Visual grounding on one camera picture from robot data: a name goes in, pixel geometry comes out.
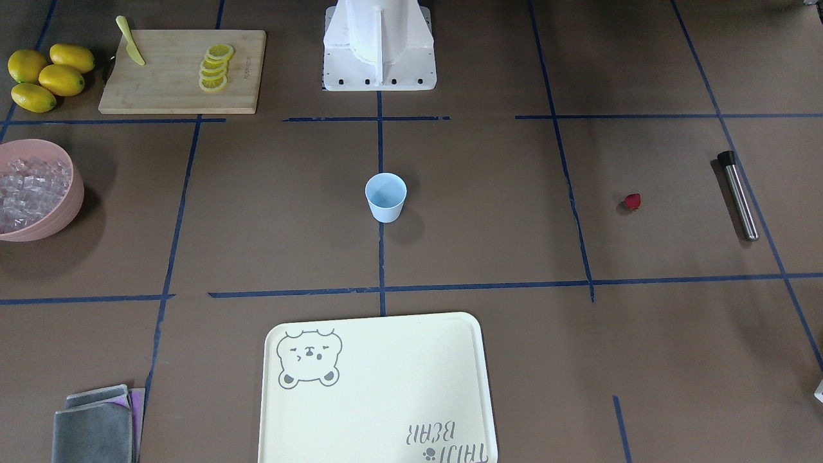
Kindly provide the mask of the yellow lemon middle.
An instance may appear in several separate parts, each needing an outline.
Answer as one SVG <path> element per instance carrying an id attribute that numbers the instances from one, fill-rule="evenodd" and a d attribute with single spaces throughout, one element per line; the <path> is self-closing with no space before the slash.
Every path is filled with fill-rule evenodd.
<path id="1" fill-rule="evenodd" d="M 56 96 L 76 96 L 86 86 L 79 70 L 63 64 L 47 65 L 39 73 L 38 82 Z"/>

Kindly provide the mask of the yellow lemon lower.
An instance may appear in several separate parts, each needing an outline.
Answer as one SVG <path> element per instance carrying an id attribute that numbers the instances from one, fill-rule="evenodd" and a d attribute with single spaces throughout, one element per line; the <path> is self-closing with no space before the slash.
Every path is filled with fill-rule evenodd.
<path id="1" fill-rule="evenodd" d="M 47 113 L 57 105 L 51 91 L 33 83 L 18 83 L 10 93 L 15 104 L 32 113 Z"/>

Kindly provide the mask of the bamboo cutting board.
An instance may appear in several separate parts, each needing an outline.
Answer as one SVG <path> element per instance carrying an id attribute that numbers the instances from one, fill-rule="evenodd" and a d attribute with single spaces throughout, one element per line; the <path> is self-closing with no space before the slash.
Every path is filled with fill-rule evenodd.
<path id="1" fill-rule="evenodd" d="M 263 30 L 133 30 L 146 60 L 135 64 L 121 39 L 116 62 L 101 96 L 102 114 L 253 114 L 264 67 Z M 228 85 L 217 92 L 199 87 L 206 50 L 225 43 L 235 48 L 228 62 Z"/>

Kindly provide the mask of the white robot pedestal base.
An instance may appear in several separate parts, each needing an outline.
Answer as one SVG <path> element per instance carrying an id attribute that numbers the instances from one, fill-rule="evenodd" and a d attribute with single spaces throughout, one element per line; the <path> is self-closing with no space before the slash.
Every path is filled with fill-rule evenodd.
<path id="1" fill-rule="evenodd" d="M 429 91 L 437 71 L 430 9 L 417 1 L 338 1 L 325 11 L 326 91 Z"/>

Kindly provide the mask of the yellow plastic knife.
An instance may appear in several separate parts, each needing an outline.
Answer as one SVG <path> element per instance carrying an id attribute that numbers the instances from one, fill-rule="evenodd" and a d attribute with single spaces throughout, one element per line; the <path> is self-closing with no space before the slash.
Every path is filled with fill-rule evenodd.
<path id="1" fill-rule="evenodd" d="M 132 34 L 129 21 L 123 15 L 118 15 L 115 19 L 118 29 L 120 29 L 123 39 L 125 40 L 125 52 L 135 62 L 136 65 L 144 66 L 147 64 L 144 56 L 141 55 L 134 35 Z"/>

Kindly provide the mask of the light blue plastic cup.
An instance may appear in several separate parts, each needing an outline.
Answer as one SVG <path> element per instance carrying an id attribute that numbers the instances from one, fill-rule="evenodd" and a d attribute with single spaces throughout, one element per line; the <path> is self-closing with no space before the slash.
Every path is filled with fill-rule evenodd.
<path id="1" fill-rule="evenodd" d="M 388 224 L 402 213 L 408 187 L 401 177 L 390 172 L 372 176 L 365 185 L 365 197 L 375 220 Z"/>

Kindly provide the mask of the lemon slices row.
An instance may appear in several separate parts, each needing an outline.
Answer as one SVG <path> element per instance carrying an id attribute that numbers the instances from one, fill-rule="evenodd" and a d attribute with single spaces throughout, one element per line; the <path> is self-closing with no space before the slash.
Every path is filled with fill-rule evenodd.
<path id="1" fill-rule="evenodd" d="M 217 43 L 208 47 L 200 62 L 198 87 L 204 92 L 218 92 L 228 85 L 230 59 L 235 54 L 231 44 Z"/>

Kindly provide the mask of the steel muddler black cap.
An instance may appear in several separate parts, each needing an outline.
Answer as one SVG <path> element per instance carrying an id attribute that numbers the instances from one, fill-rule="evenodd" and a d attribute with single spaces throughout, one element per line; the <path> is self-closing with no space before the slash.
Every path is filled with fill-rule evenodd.
<path id="1" fill-rule="evenodd" d="M 717 155 L 717 161 L 723 170 L 726 181 L 728 181 L 728 187 L 739 217 L 744 238 L 747 241 L 758 241 L 759 232 L 756 228 L 755 220 L 746 197 L 743 178 L 741 178 L 738 170 L 737 154 L 733 152 L 733 150 L 724 150 L 724 152 Z"/>

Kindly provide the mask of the cream bear serving tray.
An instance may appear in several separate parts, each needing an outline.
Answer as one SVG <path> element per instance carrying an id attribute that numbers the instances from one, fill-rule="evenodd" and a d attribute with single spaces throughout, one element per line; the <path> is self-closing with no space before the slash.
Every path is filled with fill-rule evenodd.
<path id="1" fill-rule="evenodd" d="M 264 345 L 259 462 L 497 462 L 468 313 L 282 323 Z"/>

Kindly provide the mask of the pink bowl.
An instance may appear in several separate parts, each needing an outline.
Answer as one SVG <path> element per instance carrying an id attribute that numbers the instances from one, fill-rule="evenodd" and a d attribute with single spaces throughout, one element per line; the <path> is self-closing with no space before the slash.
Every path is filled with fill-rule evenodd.
<path id="1" fill-rule="evenodd" d="M 69 189 L 58 206 L 37 223 L 12 233 L 2 233 L 2 241 L 37 241 L 64 228 L 79 214 L 84 201 L 84 179 L 73 159 L 61 146 L 47 140 L 17 140 L 2 144 L 2 167 L 13 159 L 32 156 L 44 161 L 61 160 L 70 167 Z"/>

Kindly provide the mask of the clear ice cubes pile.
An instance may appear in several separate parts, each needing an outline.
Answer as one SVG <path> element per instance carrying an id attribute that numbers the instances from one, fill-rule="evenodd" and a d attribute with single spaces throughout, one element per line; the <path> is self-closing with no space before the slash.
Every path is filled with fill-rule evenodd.
<path id="1" fill-rule="evenodd" d="M 43 219 L 64 198 L 70 179 L 70 167 L 61 160 L 32 156 L 6 162 L 1 176 L 1 232 L 16 232 Z"/>

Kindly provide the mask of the red strawberry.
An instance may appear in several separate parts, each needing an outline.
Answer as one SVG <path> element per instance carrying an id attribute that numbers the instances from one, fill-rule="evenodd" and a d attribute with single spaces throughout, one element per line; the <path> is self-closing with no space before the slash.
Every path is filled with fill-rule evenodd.
<path id="1" fill-rule="evenodd" d="M 642 196 L 639 193 L 629 194 L 622 202 L 624 208 L 629 211 L 636 211 L 642 205 Z"/>

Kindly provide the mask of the yellow lemon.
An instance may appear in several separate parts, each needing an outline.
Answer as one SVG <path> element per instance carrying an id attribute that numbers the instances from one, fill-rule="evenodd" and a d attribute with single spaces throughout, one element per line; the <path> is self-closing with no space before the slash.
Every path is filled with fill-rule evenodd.
<path id="1" fill-rule="evenodd" d="M 10 93 L 15 104 L 32 113 L 47 113 L 57 105 L 51 91 L 33 83 L 18 83 Z"/>
<path id="2" fill-rule="evenodd" d="M 56 96 L 76 96 L 86 86 L 79 70 L 63 64 L 47 65 L 39 73 L 38 82 Z"/>
<path id="3" fill-rule="evenodd" d="M 49 65 L 43 53 L 32 49 L 21 49 L 8 58 L 8 72 L 17 83 L 39 83 L 39 73 Z"/>
<path id="4" fill-rule="evenodd" d="M 87 47 L 72 43 L 56 43 L 49 49 L 53 64 L 65 65 L 79 71 L 90 73 L 95 68 L 95 56 Z"/>

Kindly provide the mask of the grey folded cloth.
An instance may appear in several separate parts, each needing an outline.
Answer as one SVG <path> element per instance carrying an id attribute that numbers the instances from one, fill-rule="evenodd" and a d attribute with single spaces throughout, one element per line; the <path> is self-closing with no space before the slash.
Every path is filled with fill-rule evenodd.
<path id="1" fill-rule="evenodd" d="M 138 462 L 144 388 L 126 384 L 69 395 L 54 413 L 53 462 Z"/>

